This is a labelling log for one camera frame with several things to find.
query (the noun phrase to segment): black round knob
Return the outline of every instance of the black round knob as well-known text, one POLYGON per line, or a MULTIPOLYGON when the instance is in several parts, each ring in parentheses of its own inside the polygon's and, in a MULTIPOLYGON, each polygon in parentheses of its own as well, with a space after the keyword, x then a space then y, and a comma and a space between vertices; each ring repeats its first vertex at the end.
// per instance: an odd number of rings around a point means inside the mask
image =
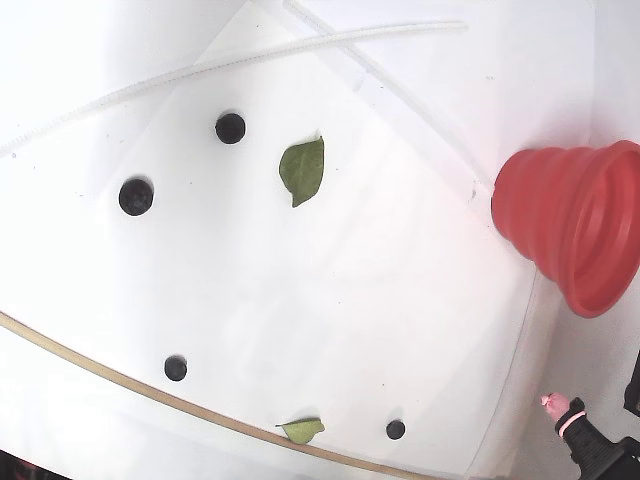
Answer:
POLYGON ((153 187, 142 178, 131 178, 120 188, 118 201, 124 213, 137 217, 151 208, 153 187))
POLYGON ((387 437, 391 440, 398 440, 402 438, 405 430, 404 423, 401 420, 393 420, 387 425, 387 437))
POLYGON ((187 376, 187 361, 181 355, 171 355, 164 361, 164 374, 169 380, 179 382, 187 376))
POLYGON ((246 126, 244 119, 237 113, 227 113, 216 122, 216 135, 222 143, 238 143, 244 137, 246 126))

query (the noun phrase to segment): pink cable tie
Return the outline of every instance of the pink cable tie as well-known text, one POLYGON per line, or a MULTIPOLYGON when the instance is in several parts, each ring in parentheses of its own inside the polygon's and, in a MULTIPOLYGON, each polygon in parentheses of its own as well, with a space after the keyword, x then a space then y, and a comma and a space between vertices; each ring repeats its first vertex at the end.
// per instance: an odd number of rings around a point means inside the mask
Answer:
POLYGON ((560 438, 564 438, 564 432, 567 428, 569 428, 571 426, 571 424, 573 422, 575 422, 577 419, 579 419, 580 417, 584 417, 587 413, 583 410, 580 413, 576 413, 573 417, 571 417, 569 420, 567 420, 566 422, 564 422, 564 425, 562 427, 560 427, 560 431, 558 432, 558 435, 560 435, 560 438))

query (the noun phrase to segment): red silicone funnel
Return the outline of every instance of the red silicone funnel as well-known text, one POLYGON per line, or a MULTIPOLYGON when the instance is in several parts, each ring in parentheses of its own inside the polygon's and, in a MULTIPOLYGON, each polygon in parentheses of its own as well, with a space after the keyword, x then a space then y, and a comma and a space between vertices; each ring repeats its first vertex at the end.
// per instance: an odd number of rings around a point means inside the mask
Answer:
POLYGON ((640 146, 518 152, 496 179, 491 214, 575 313, 601 315, 640 264, 640 146))

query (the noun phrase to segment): white plastic tube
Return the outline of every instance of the white plastic tube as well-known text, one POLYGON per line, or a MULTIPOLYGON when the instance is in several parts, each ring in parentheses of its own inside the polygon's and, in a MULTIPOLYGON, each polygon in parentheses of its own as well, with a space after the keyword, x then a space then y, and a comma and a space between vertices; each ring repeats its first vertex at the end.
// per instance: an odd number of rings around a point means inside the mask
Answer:
POLYGON ((20 135, 10 142, 0 146, 0 158, 8 155, 32 140, 50 133, 64 124, 75 122, 100 111, 104 111, 114 105, 118 105, 122 102, 143 95, 152 89, 181 82, 189 78, 219 72, 227 68, 275 60, 277 58, 307 53, 314 50, 341 47, 355 42, 364 42, 401 35, 420 35, 432 32, 460 31, 465 30, 466 28, 467 25, 463 22, 441 21, 350 30, 296 40, 283 45, 277 45, 275 47, 227 56, 222 59, 211 60, 208 62, 198 63, 190 67, 180 68, 148 80, 134 83, 133 85, 104 95, 79 108, 76 108, 75 110, 71 110, 64 115, 57 117, 24 135, 20 135))

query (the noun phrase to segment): green leaf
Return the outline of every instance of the green leaf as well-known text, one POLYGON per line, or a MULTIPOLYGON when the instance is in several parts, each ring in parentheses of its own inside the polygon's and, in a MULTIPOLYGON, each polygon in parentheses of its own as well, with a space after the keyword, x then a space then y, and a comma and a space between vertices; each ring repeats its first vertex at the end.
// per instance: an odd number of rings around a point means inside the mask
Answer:
POLYGON ((324 140, 294 145, 280 160, 280 178, 293 195, 293 208, 306 202, 320 188, 324 172, 324 140))
POLYGON ((282 427, 289 440, 298 445, 309 443, 316 433, 324 432, 324 425, 319 418, 305 418, 276 427, 282 427))

